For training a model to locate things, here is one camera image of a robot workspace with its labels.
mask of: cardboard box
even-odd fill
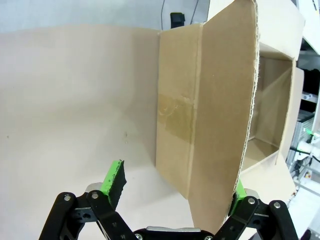
[[[234,1],[204,24],[160,34],[156,167],[189,200],[196,227],[220,228],[241,170],[254,181],[252,168],[275,155],[286,159],[303,82],[301,75],[293,81],[303,19],[290,10],[286,15],[298,17],[290,34],[278,8],[263,10],[258,24],[251,0]],[[283,35],[268,20],[286,28]]]

